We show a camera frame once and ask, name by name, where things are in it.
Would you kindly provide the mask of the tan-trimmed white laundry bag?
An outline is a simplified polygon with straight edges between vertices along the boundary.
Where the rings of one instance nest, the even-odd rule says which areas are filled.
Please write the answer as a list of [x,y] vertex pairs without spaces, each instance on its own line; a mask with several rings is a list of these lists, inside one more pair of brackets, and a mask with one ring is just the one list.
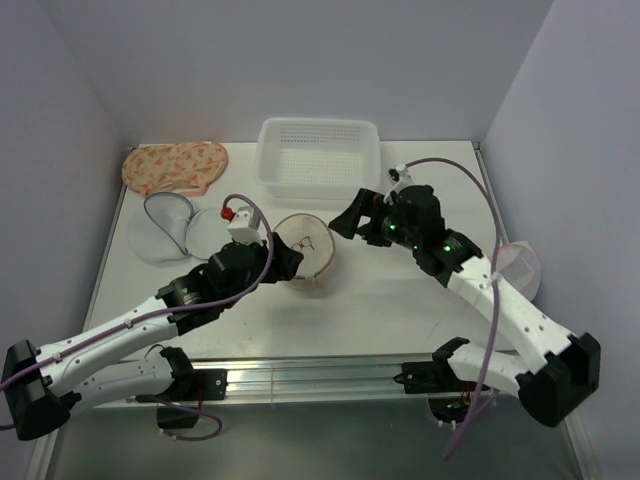
[[295,213],[281,220],[274,232],[291,250],[303,255],[297,273],[286,286],[311,290],[327,282],[335,264],[336,243],[322,219],[308,213]]

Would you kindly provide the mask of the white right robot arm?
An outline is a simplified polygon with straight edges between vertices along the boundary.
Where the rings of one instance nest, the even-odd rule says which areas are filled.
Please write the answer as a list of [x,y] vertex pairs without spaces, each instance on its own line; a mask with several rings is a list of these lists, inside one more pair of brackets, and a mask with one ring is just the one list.
[[507,280],[468,237],[445,225],[432,187],[409,186],[385,200],[361,189],[351,205],[330,221],[338,235],[367,244],[409,249],[418,267],[474,307],[514,347],[493,352],[456,337],[429,362],[406,362],[395,382],[406,393],[454,391],[475,383],[512,395],[529,415],[557,426],[599,386],[601,347],[554,322]]

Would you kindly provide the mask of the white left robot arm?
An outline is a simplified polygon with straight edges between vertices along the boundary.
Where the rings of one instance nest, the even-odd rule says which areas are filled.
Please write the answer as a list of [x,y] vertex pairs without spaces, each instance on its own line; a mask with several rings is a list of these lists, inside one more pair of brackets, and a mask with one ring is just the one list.
[[133,310],[95,329],[41,347],[24,340],[6,355],[1,390],[21,441],[45,436],[72,416],[126,397],[181,401],[196,388],[186,353],[166,347],[137,362],[127,356],[217,320],[261,283],[289,281],[302,253],[279,237],[232,242]]

